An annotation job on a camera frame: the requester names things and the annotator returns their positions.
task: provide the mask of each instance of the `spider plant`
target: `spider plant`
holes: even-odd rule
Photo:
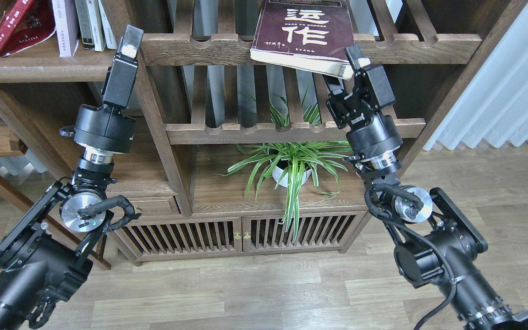
[[[281,98],[283,103],[287,105],[285,98]],[[270,114],[273,123],[280,127],[289,125],[290,119],[288,116],[282,115],[278,109],[270,103]],[[303,118],[312,125],[320,123],[319,105],[315,104],[309,106]],[[347,171],[347,168],[337,163],[333,159],[342,159],[343,155],[340,153],[352,152],[350,144],[347,141],[335,142],[279,142],[279,143],[264,143],[258,145],[239,146],[237,149],[244,153],[251,155],[247,159],[231,165],[227,174],[224,176],[233,175],[240,171],[247,165],[252,165],[252,173],[247,180],[246,190],[244,196],[248,194],[252,184],[256,181],[256,201],[258,200],[258,192],[264,180],[272,176],[272,171],[277,165],[280,165],[282,174],[278,182],[284,177],[288,178],[285,214],[279,221],[279,224],[286,222],[286,231],[294,226],[292,242],[296,241],[299,228],[299,192],[302,185],[303,177],[306,171],[311,170],[311,177],[313,178],[313,185],[319,189],[319,175],[318,170],[322,169],[329,172],[337,182],[337,192],[321,192],[321,194],[333,198],[339,192],[339,175],[337,169]]]

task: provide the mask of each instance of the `red book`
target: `red book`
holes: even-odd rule
[[[17,0],[0,22],[0,57],[50,38],[55,29],[48,0]]]
[[[353,70],[344,50],[352,44],[346,0],[266,0],[250,56],[260,62],[350,79]]]

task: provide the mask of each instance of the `black cable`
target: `black cable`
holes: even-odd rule
[[[392,219],[391,219],[392,215],[390,214],[390,212],[388,210],[380,209],[379,207],[374,205],[374,203],[372,202],[372,198],[371,198],[371,194],[373,192],[375,192],[375,189],[373,189],[373,188],[374,188],[374,185],[372,186],[371,189],[366,190],[366,192],[364,193],[364,201],[366,202],[366,205],[368,205],[368,211],[371,213],[371,215],[375,216],[375,218],[379,219],[384,224],[391,225],[391,226],[393,226],[395,228],[398,228],[399,230],[402,230],[402,231],[406,232],[407,234],[413,236],[417,240],[420,240],[421,242],[426,244],[428,247],[430,247],[433,250],[433,253],[436,255],[436,257],[443,264],[444,270],[447,272],[448,277],[449,277],[449,279],[451,281],[451,290],[449,291],[449,294],[445,298],[445,300],[442,303],[440,303],[440,305],[438,305],[437,307],[432,309],[429,313],[425,314],[425,316],[423,316],[419,320],[419,322],[417,322],[417,325],[413,329],[413,330],[419,330],[421,328],[421,326],[423,326],[423,324],[425,324],[425,322],[429,321],[429,319],[431,317],[433,317],[433,315],[439,313],[442,309],[444,309],[447,305],[449,305],[449,303],[451,303],[451,301],[455,297],[455,292],[457,290],[457,283],[453,281],[453,278],[455,278],[455,276],[453,275],[453,271],[451,270],[451,267],[449,266],[449,263],[447,262],[447,260],[444,257],[443,253],[432,242],[430,242],[429,240],[427,240],[427,238],[423,237],[422,235],[418,234],[417,232],[409,229],[407,226],[392,221]]]

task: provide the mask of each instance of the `book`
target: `book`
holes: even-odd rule
[[[88,20],[87,0],[75,0],[77,16],[79,17],[79,27],[81,32],[82,48],[94,50],[93,32],[91,32],[91,23]]]
[[[266,0],[250,57],[342,79],[351,79],[346,53],[354,44],[346,0]]]
[[[99,0],[99,12],[101,13],[101,25],[103,25],[103,35],[105,36],[105,43],[107,44],[107,48],[109,48],[110,50],[116,50],[116,38],[113,34],[113,30],[111,29],[111,25],[109,25],[107,15],[105,15],[105,9],[103,9],[103,4],[101,3],[101,0]]]
[[[56,37],[61,58],[75,54],[79,46],[79,19],[74,0],[52,0]]]
[[[48,0],[17,0],[0,21],[0,57],[39,44],[55,31]]]
[[[103,35],[103,25],[101,23],[101,12],[97,0],[87,0],[88,22],[91,25],[93,43],[96,52],[103,52],[105,49],[105,36]]]

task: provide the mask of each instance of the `cabinet door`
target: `cabinet door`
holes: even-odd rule
[[[133,223],[116,231],[135,261],[222,257],[242,252],[240,218]]]
[[[304,214],[300,217],[296,240],[294,226],[278,224],[282,216],[243,217],[245,253],[287,253],[341,249],[360,225],[365,211]]]

